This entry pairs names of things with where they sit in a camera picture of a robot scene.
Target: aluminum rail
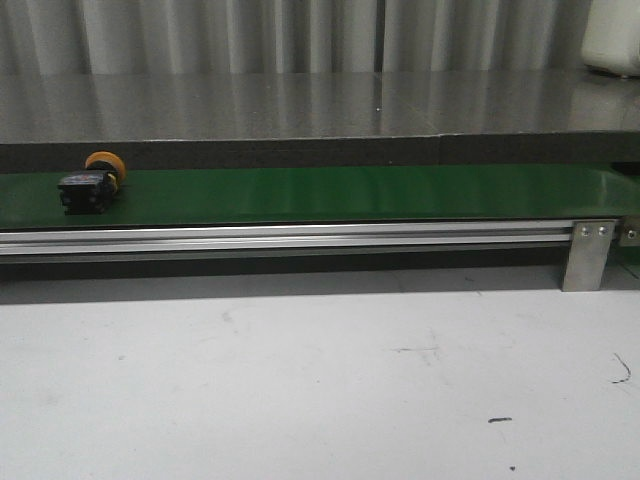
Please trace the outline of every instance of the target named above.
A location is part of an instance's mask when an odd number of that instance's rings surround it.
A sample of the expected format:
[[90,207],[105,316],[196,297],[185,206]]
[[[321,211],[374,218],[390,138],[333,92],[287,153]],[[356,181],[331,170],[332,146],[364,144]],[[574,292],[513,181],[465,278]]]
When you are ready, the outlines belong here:
[[569,242],[573,220],[352,223],[0,232],[15,256]]

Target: corrugated metal wall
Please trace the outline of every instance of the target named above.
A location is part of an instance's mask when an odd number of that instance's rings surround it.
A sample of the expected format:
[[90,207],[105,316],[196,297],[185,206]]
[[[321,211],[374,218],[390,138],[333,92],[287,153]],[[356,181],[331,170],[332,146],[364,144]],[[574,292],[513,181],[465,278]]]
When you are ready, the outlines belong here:
[[0,73],[541,69],[590,0],[0,0]]

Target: white container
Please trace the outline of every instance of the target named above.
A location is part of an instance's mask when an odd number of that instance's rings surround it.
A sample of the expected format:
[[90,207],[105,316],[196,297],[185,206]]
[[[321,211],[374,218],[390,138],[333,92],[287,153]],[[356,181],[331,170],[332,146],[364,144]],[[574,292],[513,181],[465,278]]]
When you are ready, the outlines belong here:
[[582,60],[616,75],[640,75],[640,0],[593,0]]

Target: reflective countertop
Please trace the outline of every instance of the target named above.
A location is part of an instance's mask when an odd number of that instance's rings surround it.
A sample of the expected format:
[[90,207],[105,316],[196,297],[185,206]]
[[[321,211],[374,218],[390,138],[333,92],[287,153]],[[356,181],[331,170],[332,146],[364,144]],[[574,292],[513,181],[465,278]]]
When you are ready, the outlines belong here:
[[0,76],[0,171],[635,162],[640,81],[586,70]]

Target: white floor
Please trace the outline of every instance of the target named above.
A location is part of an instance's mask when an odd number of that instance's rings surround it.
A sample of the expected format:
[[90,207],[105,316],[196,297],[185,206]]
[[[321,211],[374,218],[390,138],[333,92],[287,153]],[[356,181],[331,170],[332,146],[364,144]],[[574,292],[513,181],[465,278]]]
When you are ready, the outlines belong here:
[[5,282],[0,478],[640,478],[640,281],[552,277]]

